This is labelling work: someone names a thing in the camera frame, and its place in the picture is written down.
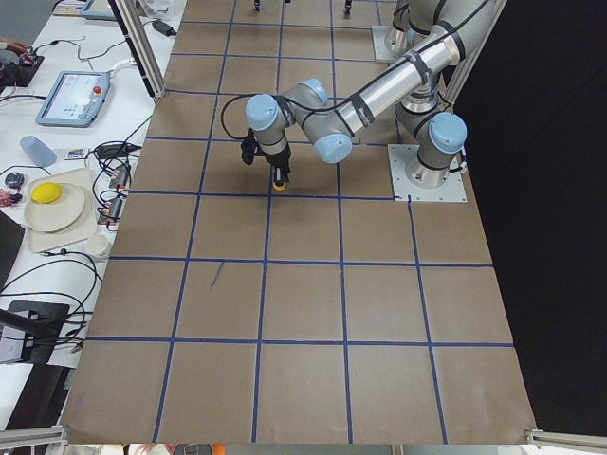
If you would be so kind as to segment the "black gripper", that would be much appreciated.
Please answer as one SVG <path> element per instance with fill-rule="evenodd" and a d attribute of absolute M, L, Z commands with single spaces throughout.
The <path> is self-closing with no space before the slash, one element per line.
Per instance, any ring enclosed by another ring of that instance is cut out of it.
<path fill-rule="evenodd" d="M 283 171 L 283 181 L 285 183 L 289 182 L 289 159 L 290 159 L 290 146 L 285 145 L 284 148 L 275 154 L 268 153 L 263 149 L 260 149 L 262 156 L 265 160 L 273 166 L 272 168 L 272 179 L 274 183 L 282 182 L 282 171 Z"/>

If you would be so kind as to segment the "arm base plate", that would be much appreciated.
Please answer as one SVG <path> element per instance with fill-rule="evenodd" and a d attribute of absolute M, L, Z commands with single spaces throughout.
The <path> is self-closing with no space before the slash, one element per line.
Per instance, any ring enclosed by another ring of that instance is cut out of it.
<path fill-rule="evenodd" d="M 388 156 L 394 199 L 397 202 L 466 203 L 467 196 L 460 172 L 447 173 L 445 182 L 436 189 L 417 186 L 406 173 L 406 165 L 416 158 L 418 145 L 389 144 Z"/>
<path fill-rule="evenodd" d="M 407 50 L 407 33 L 392 26 L 372 26 L 375 60 L 391 63 Z"/>

